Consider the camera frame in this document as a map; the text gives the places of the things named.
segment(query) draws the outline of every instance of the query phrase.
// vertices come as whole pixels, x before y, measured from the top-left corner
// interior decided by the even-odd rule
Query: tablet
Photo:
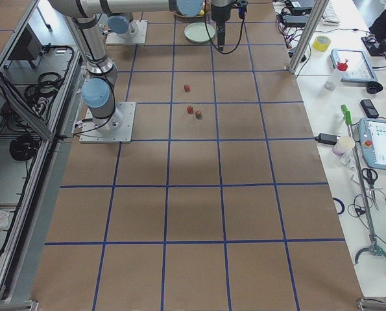
[[[359,137],[366,164],[372,168],[386,170],[386,121],[361,119]]]
[[[338,61],[345,62],[345,60],[348,60],[348,69],[343,75],[343,81],[377,82],[377,76],[363,51],[333,49],[331,59],[334,68],[337,67]]]

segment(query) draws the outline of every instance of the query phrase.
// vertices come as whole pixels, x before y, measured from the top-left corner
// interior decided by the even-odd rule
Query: white desk
[[[360,16],[357,8],[351,0],[332,0],[334,10],[341,20],[338,27],[319,26],[317,30],[361,29],[367,30],[367,26]],[[352,30],[336,30],[329,33],[316,32],[311,44],[317,35],[328,36],[332,44],[325,52],[312,50],[309,62],[301,70],[298,77],[298,85],[308,113],[313,133],[330,133],[347,135],[347,128],[343,121],[340,105],[346,104],[352,112],[353,122],[365,117],[359,105],[361,99],[369,98],[382,117],[386,117],[386,69],[376,71],[378,80],[385,89],[376,94],[369,95],[365,87],[338,87],[334,91],[324,88],[328,75],[332,72],[330,51],[334,48],[365,50],[360,38],[364,32]],[[383,57],[369,57],[372,66],[384,66]],[[351,180],[352,175],[357,175],[353,170],[344,167],[339,162],[339,157],[334,155],[329,146],[318,145],[322,164],[330,184],[334,197],[344,201],[346,207],[353,202],[354,196],[360,193],[359,186]],[[378,170],[379,178],[376,188],[383,188],[386,193],[386,171]],[[379,211],[372,209],[372,218],[376,233],[386,241],[386,202],[384,196],[376,193]],[[341,226],[346,237],[347,245],[354,262],[357,251],[370,245],[368,231],[361,222],[351,217],[347,211],[340,215]],[[386,246],[379,240],[378,245],[386,251]],[[386,260],[382,257],[364,253],[360,256],[359,264],[355,266],[357,278],[365,297],[386,297]]]

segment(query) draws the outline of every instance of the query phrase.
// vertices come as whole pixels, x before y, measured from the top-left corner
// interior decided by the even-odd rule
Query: yellow tape roll
[[[331,39],[326,36],[318,36],[315,38],[315,41],[312,45],[314,49],[320,52],[324,52],[331,44]]]

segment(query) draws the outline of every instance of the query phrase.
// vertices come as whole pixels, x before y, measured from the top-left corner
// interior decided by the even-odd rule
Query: bottle
[[[324,84],[326,89],[334,90],[337,87],[343,78],[344,72],[348,69],[347,61],[345,63],[338,61],[337,68],[334,69]]]

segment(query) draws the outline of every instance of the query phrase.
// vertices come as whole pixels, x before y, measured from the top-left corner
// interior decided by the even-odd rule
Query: keyboard
[[[328,1],[327,7],[322,15],[322,24],[326,26],[340,25],[340,19],[334,11],[331,0]]]

